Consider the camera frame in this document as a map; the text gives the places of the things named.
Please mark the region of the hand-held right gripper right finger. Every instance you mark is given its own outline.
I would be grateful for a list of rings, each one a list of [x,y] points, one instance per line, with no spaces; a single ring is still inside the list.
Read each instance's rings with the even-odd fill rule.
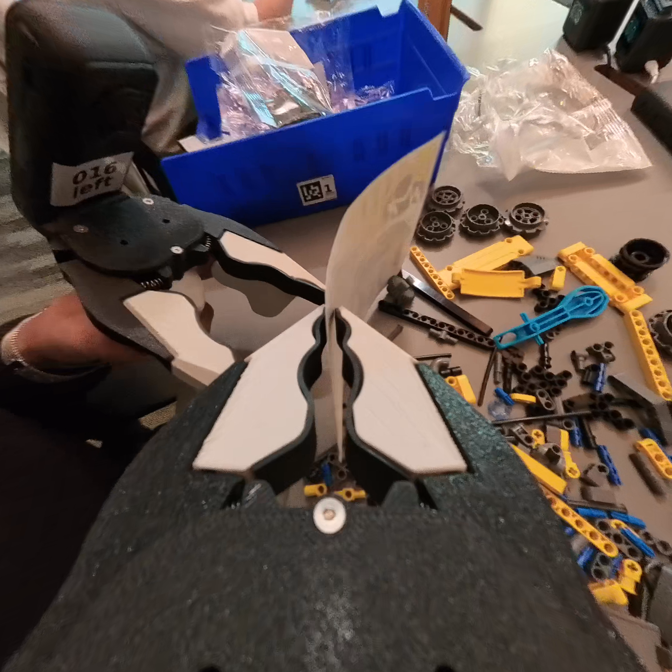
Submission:
[[[421,366],[347,308],[335,311],[345,384],[346,462],[355,478],[421,478],[468,465]]]

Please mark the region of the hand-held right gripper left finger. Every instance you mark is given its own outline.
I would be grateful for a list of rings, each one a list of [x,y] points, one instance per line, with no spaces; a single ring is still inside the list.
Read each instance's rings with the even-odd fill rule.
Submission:
[[[192,466],[246,479],[301,479],[316,455],[313,387],[323,373],[324,307],[246,360]]]

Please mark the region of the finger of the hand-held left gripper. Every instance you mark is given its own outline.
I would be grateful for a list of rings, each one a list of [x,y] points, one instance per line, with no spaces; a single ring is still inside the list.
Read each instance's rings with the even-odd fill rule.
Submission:
[[[244,295],[257,315],[277,316],[294,298],[324,305],[324,284],[284,252],[232,231],[206,240],[214,279]]]
[[[202,325],[206,301],[199,273],[186,272],[171,290],[145,290],[123,304],[172,356],[172,374],[191,387],[209,386],[235,364],[231,350]]]

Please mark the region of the yellow sticker sheet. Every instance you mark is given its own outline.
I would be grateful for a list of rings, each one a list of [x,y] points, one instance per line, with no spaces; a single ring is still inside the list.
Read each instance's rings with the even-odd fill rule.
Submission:
[[[337,309],[366,321],[408,255],[417,221],[446,141],[441,132],[383,171],[341,219],[327,265],[324,319],[338,456],[343,447],[343,353]]]

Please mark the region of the pile of toy building pieces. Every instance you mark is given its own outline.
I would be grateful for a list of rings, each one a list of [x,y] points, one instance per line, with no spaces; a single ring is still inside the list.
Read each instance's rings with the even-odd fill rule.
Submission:
[[[598,286],[622,313],[630,349],[639,358],[644,385],[626,374],[609,377],[609,383],[643,414],[645,427],[630,455],[634,467],[659,496],[662,479],[671,479],[671,383],[656,348],[658,334],[650,333],[641,307],[651,298],[639,287],[641,278],[667,261],[668,252],[655,240],[629,241],[608,261],[583,243],[559,252],[562,262],[548,260],[539,271],[532,267],[533,246],[526,239],[545,226],[544,210],[523,203],[511,209],[503,227],[511,232],[505,240],[480,248],[467,257],[435,269],[418,247],[410,258],[422,274],[419,280],[402,275],[414,290],[443,303],[444,310],[465,323],[469,330],[420,315],[400,306],[401,299],[386,299],[380,309],[419,326],[433,327],[458,340],[471,341],[489,352],[490,359],[478,403],[483,401],[491,369],[503,366],[503,378],[495,372],[497,396],[509,412],[517,401],[528,403],[527,416],[489,423],[468,406],[475,401],[465,376],[453,375],[439,383],[438,374],[421,368],[425,382],[441,414],[448,420],[460,447],[466,449],[468,471],[455,476],[425,476],[416,481],[401,478],[356,478],[381,508],[353,509],[355,517],[346,528],[347,538],[329,542],[329,569],[339,571],[351,583],[362,582],[378,571],[378,589],[391,594],[394,587],[411,588],[401,577],[406,560],[428,574],[418,576],[421,588],[433,597],[445,587],[446,603],[476,617],[476,595],[494,604],[503,586],[511,588],[512,601],[533,617],[541,607],[547,620],[574,615],[562,608],[551,591],[550,579],[567,558],[564,544],[547,544],[544,525],[552,518],[541,509],[548,501],[562,525],[581,541],[578,562],[583,580],[593,597],[606,606],[611,617],[646,622],[657,637],[671,643],[671,545],[651,535],[646,524],[628,515],[611,496],[621,486],[617,467],[605,445],[595,439],[591,420],[612,423],[619,432],[632,426],[629,417],[613,408],[611,395],[602,391],[605,369],[613,361],[612,344],[596,343],[588,354],[571,354],[576,374],[594,390],[572,397],[557,413],[571,373],[550,371],[547,337],[498,350],[492,337],[555,308],[573,290]]]

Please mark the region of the person's left hand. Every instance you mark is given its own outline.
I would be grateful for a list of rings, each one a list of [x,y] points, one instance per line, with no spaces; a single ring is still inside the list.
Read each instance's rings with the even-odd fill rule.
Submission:
[[[56,298],[24,323],[15,347],[26,363],[43,372],[133,364],[146,357],[98,330],[75,294]]]

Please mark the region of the blue bin holding bags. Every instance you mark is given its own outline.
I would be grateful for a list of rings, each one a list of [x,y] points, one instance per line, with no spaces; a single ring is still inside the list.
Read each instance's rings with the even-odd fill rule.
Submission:
[[[424,14],[403,1],[332,21],[345,29],[356,89],[393,96],[320,120],[161,161],[179,203],[248,227],[347,206],[382,172],[449,129],[469,74]]]

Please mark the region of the silver wristwatch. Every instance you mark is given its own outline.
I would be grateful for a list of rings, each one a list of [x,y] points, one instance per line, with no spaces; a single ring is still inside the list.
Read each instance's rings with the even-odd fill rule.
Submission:
[[[33,369],[21,355],[16,342],[21,328],[36,314],[21,316],[1,324],[1,364],[12,372],[31,372]]]

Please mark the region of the teal toy brick separator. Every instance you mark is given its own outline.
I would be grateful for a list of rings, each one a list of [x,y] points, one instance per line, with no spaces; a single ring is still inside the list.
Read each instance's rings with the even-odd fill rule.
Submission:
[[[609,307],[609,302],[609,295],[602,288],[581,286],[567,294],[555,308],[542,315],[530,318],[521,313],[521,324],[492,337],[494,347],[501,351],[530,340],[541,345],[547,332],[570,321],[598,317]]]

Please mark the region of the clear bags of toy parts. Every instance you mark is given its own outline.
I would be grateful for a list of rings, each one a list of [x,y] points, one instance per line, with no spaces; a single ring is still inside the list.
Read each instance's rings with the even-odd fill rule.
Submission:
[[[203,141],[247,139],[396,93],[387,76],[355,83],[351,30],[326,12],[310,23],[286,16],[240,29],[211,25],[206,36],[218,120],[201,131]]]

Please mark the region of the empty clear plastic bags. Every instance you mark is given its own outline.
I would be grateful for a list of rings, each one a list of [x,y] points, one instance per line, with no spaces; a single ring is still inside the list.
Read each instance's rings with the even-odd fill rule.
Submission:
[[[468,72],[450,146],[507,181],[533,172],[586,175],[651,166],[609,98],[559,52],[503,58]]]

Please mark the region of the flat black box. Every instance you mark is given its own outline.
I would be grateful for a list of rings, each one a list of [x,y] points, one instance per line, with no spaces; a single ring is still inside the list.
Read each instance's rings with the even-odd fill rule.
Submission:
[[[644,88],[634,97],[631,111],[671,152],[671,80]]]

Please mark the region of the small black device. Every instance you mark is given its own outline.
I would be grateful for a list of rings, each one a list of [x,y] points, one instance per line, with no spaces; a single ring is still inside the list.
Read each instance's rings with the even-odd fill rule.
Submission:
[[[562,27],[564,41],[575,52],[599,50],[609,44],[634,1],[570,1]]]
[[[621,72],[637,73],[646,63],[662,70],[671,60],[671,1],[637,1],[616,43]]]

